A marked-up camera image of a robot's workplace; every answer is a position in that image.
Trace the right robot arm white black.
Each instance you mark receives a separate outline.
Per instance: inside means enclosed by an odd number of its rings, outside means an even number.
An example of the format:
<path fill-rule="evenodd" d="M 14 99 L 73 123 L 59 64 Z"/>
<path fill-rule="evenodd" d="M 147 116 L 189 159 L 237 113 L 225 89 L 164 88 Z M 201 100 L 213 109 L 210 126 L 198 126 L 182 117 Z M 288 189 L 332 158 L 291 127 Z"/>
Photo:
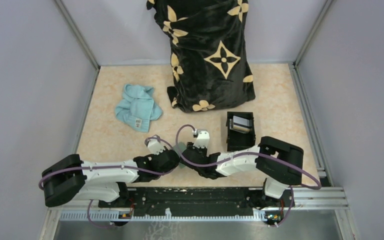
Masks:
<path fill-rule="evenodd" d="M 207 148 L 189 144 L 180 154 L 180 162 L 208 179 L 260 171 L 267 175 L 261 199 L 275 206 L 289 186 L 302 183 L 304 150 L 285 141 L 264 136 L 258 145 L 234 152 L 207 154 Z"/>

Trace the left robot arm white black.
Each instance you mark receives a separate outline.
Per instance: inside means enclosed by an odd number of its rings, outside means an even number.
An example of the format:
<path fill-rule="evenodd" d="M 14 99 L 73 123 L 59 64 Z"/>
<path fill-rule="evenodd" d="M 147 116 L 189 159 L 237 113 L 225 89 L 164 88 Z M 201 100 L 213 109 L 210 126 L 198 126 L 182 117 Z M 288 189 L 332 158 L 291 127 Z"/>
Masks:
<path fill-rule="evenodd" d="M 84 161 L 79 154 L 71 154 L 42 172 L 39 188 L 49 208 L 72 200 L 99 200 L 124 207 L 130 200 L 126 184 L 157 180 L 179 163 L 178 154 L 169 149 L 109 163 Z"/>

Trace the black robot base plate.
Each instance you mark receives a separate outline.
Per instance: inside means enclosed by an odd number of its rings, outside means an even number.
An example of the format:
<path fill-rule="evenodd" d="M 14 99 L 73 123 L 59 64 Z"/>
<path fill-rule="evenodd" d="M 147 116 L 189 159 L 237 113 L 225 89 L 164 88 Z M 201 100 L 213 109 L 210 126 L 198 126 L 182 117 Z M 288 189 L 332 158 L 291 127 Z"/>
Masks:
<path fill-rule="evenodd" d="M 262 187 L 128 187 L 100 208 L 127 208 L 135 217 L 249 217 L 255 210 L 285 213 L 295 206 L 289 189 L 281 198 L 265 195 Z"/>

